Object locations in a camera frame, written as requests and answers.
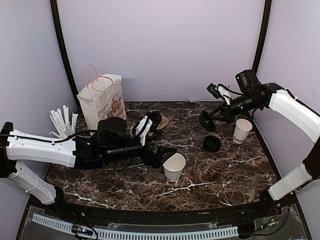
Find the white paper takeout bag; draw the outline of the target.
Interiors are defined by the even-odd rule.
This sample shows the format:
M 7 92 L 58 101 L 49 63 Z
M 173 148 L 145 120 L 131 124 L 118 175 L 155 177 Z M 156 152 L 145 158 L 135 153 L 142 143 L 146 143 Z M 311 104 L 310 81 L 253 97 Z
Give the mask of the white paper takeout bag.
M 80 107 L 89 130 L 97 130 L 98 122 L 111 117 L 127 119 L 122 76 L 115 74 L 98 75 L 94 68 L 95 78 L 85 83 L 78 93 Z

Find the black plastic cup lids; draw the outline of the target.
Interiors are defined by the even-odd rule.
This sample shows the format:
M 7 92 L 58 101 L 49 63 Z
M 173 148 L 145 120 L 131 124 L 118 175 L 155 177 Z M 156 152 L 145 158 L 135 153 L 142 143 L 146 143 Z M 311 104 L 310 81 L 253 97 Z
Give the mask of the black plastic cup lids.
M 216 136 L 208 135 L 203 140 L 203 148 L 210 153 L 218 152 L 221 146 L 222 146 L 222 142 Z

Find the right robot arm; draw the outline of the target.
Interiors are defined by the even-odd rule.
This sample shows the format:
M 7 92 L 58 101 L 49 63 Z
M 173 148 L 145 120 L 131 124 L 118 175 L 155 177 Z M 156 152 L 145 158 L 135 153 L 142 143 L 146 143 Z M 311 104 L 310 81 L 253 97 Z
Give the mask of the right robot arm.
M 284 198 L 320 177 L 320 117 L 303 105 L 291 92 L 276 83 L 248 83 L 240 88 L 242 95 L 223 101 L 211 113 L 203 110 L 199 122 L 208 131 L 215 131 L 215 121 L 232 123 L 237 115 L 264 108 L 280 114 L 302 130 L 314 146 L 295 169 L 270 186 L 262 201 L 255 205 L 255 213 L 266 217 L 275 208 L 275 201 Z

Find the bundle of straws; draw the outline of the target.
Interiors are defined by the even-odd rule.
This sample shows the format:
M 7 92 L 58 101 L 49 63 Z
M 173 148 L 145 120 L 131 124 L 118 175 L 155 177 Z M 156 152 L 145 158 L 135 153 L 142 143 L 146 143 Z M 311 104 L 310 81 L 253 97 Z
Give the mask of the bundle of straws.
M 62 108 L 49 111 L 49 117 L 55 127 L 56 132 L 50 131 L 50 135 L 56 138 L 65 139 L 76 133 L 76 124 L 78 120 L 78 113 L 72 113 L 70 118 L 69 107 L 63 105 Z

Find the single black cup lid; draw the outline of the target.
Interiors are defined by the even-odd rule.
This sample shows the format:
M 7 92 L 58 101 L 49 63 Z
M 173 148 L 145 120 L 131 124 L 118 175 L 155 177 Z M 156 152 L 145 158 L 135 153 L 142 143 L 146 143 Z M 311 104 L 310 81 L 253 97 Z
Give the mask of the single black cup lid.
M 216 131 L 215 123 L 210 119 L 208 112 L 205 110 L 202 110 L 199 115 L 199 123 L 205 130 L 209 132 Z

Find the white paper coffee cup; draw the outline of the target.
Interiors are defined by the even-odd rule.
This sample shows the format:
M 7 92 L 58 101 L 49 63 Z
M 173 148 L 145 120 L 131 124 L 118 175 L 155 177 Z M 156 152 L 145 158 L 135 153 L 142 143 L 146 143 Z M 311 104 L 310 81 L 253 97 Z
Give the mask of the white paper coffee cup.
M 235 122 L 233 141 L 236 144 L 242 144 L 252 129 L 253 125 L 249 120 L 244 118 L 238 119 Z

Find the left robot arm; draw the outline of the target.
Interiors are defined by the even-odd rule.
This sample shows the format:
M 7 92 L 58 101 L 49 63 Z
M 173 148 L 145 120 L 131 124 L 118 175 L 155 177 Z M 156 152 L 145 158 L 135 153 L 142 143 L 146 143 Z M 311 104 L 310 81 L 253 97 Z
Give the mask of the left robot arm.
M 142 138 L 150 127 L 144 126 L 138 138 L 126 133 L 127 123 L 119 117 L 98 122 L 92 136 L 86 132 L 75 133 L 65 139 L 29 135 L 6 122 L 0 131 L 0 176 L 15 182 L 26 193 L 36 197 L 60 218 L 71 213 L 65 203 L 63 190 L 38 177 L 24 163 L 25 160 L 62 165 L 80 170 L 102 168 L 108 162 L 140 158 L 145 165 L 159 168 L 177 150 L 159 147 L 153 151 Z

